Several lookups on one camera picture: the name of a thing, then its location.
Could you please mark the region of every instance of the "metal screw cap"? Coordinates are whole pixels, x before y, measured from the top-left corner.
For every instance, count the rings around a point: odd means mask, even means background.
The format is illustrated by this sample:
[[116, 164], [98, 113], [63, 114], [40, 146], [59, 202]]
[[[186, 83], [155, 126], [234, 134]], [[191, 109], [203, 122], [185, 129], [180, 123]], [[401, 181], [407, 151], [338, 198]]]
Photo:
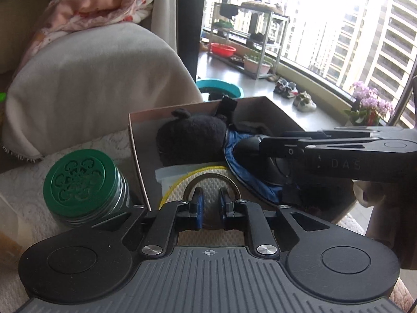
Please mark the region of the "metal screw cap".
[[162, 253], [162, 248], [155, 244], [150, 244], [142, 248], [142, 252], [147, 255], [158, 255]]
[[262, 244], [258, 246], [256, 250], [264, 255], [275, 254], [278, 251], [277, 248], [275, 246], [272, 246], [271, 244]]

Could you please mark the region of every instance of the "white blanket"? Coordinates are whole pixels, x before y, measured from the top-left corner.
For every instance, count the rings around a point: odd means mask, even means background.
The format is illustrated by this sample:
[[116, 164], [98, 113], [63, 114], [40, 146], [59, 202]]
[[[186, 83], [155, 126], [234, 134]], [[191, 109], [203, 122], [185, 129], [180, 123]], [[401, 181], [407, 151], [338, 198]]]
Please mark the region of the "white blanket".
[[3, 145], [37, 159], [126, 128], [128, 113], [201, 102], [178, 55], [141, 26], [120, 23], [57, 39], [11, 84]]

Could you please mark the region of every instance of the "plush toy ear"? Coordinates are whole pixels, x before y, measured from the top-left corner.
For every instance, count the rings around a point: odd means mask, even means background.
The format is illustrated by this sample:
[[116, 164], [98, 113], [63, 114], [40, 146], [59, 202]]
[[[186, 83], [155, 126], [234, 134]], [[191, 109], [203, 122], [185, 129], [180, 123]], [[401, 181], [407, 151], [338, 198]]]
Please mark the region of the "plush toy ear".
[[171, 114], [179, 119], [189, 119], [191, 117], [191, 113], [183, 108], [178, 108]]

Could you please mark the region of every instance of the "metal ring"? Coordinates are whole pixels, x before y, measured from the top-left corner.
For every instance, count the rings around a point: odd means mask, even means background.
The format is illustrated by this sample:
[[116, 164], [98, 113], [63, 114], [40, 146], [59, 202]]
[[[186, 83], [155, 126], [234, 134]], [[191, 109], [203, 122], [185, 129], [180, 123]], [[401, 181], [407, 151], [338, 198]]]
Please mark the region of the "metal ring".
[[184, 190], [183, 201], [188, 202], [188, 198], [190, 197], [191, 190], [196, 184], [198, 184], [202, 180], [211, 179], [211, 178], [223, 180], [226, 183], [228, 183], [229, 186], [233, 190], [235, 200], [242, 198], [240, 195], [239, 188], [237, 188], [236, 184], [230, 178], [220, 173], [205, 173], [205, 174], [196, 176], [194, 179], [190, 181], [190, 183], [187, 185], [187, 187]]

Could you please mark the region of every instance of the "glass jar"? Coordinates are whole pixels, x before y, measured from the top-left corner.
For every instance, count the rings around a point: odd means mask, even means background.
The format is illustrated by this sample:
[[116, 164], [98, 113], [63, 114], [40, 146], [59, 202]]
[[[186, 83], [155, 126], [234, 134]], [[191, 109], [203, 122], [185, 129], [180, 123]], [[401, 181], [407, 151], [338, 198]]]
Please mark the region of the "glass jar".
[[31, 227], [0, 194], [0, 264], [16, 268], [20, 256], [32, 244]]
[[83, 149], [53, 165], [43, 185], [43, 197], [55, 219], [78, 227], [131, 205], [129, 186], [103, 152]]

